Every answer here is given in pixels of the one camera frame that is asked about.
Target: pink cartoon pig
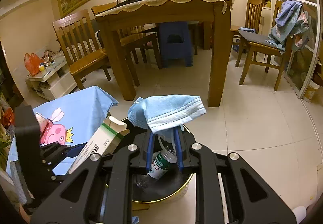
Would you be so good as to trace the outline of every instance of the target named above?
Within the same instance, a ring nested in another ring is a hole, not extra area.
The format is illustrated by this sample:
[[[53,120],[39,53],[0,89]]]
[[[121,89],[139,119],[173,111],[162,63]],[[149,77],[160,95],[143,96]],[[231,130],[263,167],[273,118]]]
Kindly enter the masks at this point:
[[[40,144],[51,144],[54,142],[59,142],[61,145],[64,145],[65,142],[73,142],[71,136],[72,129],[66,130],[64,125],[54,124],[53,122],[57,122],[61,120],[64,116],[64,112],[61,111],[60,108],[57,108],[53,114],[51,119],[48,119],[48,124],[45,127],[45,130],[41,136]]]

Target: blue plastic stool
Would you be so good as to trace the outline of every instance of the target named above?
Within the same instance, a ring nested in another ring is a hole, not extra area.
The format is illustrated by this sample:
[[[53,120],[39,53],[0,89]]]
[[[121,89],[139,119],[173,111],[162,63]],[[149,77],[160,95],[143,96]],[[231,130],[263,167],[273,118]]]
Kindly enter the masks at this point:
[[[193,65],[191,36],[187,22],[159,24],[159,48],[162,66],[167,67],[168,59],[185,59],[186,66]]]

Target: orange plastic bag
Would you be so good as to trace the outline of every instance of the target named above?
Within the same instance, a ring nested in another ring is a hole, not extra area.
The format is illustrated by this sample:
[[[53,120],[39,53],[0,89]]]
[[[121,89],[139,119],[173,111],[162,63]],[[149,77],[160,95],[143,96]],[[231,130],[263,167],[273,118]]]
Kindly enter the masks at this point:
[[[28,53],[25,54],[25,66],[32,76],[39,73],[39,65],[41,62],[42,60],[35,53],[31,55]]]

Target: water bottle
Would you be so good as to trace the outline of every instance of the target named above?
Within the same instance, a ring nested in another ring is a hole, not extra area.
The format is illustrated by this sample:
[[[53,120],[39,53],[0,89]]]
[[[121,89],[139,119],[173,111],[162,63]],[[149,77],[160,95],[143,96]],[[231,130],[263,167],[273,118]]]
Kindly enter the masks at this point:
[[[169,147],[158,152],[151,162],[151,169],[146,175],[137,175],[136,184],[140,188],[145,188],[149,184],[156,182],[169,170],[172,164],[177,161],[174,151]]]

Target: cardboard box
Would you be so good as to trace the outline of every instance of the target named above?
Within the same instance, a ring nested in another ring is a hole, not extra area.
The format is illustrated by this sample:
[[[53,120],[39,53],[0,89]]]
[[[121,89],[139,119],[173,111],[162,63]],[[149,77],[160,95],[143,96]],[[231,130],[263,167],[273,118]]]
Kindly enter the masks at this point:
[[[82,149],[67,173],[71,174],[94,153],[101,156],[112,154],[123,137],[129,132],[126,123],[120,122],[113,116],[107,117]]]

